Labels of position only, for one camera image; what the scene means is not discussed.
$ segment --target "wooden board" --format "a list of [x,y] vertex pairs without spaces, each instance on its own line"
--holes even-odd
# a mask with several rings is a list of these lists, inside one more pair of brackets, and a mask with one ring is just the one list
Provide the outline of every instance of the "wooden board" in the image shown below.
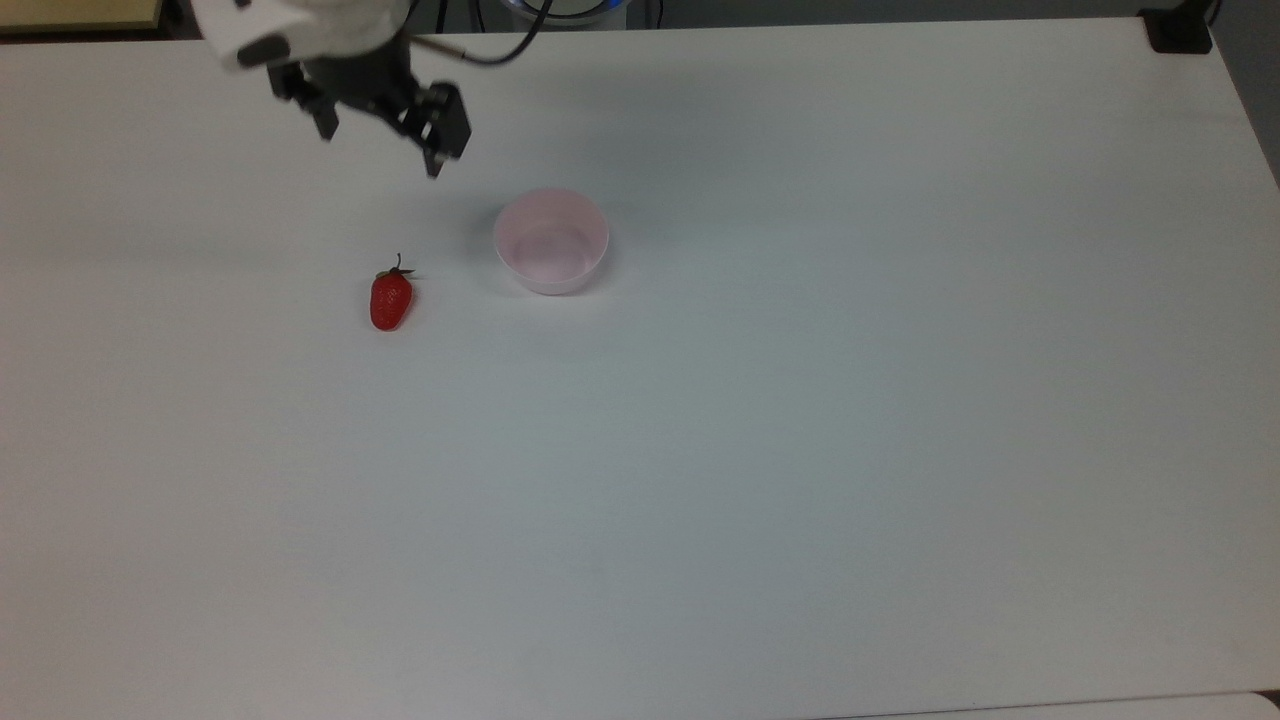
[[0,0],[0,33],[150,29],[163,0]]

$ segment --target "gray floor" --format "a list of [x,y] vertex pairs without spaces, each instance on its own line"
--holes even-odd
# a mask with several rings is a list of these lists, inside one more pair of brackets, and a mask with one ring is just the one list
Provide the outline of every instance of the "gray floor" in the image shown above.
[[[411,19],[430,32],[440,0],[421,0]],[[1142,8],[1169,8],[1170,0],[664,0],[662,27],[741,27],[879,22],[977,20],[1014,18],[1132,17]],[[643,28],[657,15],[658,0],[634,0],[628,24]],[[481,0],[486,28],[509,31],[499,0]],[[466,1],[448,8],[447,32],[471,32]],[[1280,0],[1224,0],[1213,36],[1253,122],[1271,172],[1280,178]]]

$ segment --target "strawberry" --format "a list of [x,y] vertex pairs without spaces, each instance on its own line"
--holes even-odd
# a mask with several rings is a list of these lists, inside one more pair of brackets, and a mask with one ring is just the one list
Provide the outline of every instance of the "strawberry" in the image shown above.
[[374,278],[374,290],[369,299],[369,319],[380,331],[394,331],[413,302],[413,283],[404,277],[413,270],[402,270],[399,264],[401,256],[397,252],[396,266],[378,273]]

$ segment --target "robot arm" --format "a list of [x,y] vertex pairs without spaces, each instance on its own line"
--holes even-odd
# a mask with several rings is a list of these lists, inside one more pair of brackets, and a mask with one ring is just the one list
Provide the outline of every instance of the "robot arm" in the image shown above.
[[[529,45],[549,6],[504,58],[474,59],[440,42],[419,42],[456,59],[502,64]],[[471,124],[457,86],[422,87],[410,69],[411,38],[403,32],[410,0],[192,0],[192,9],[224,68],[266,68],[275,96],[297,102],[324,140],[338,129],[340,102],[417,145],[433,178],[462,156]]]

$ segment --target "black clamp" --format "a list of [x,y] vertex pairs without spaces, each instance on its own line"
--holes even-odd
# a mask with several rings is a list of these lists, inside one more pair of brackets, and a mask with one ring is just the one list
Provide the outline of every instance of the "black clamp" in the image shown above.
[[1204,13],[1215,0],[1183,0],[1171,10],[1140,10],[1138,17],[1147,26],[1147,40],[1156,53],[1208,55],[1213,38],[1208,33]]

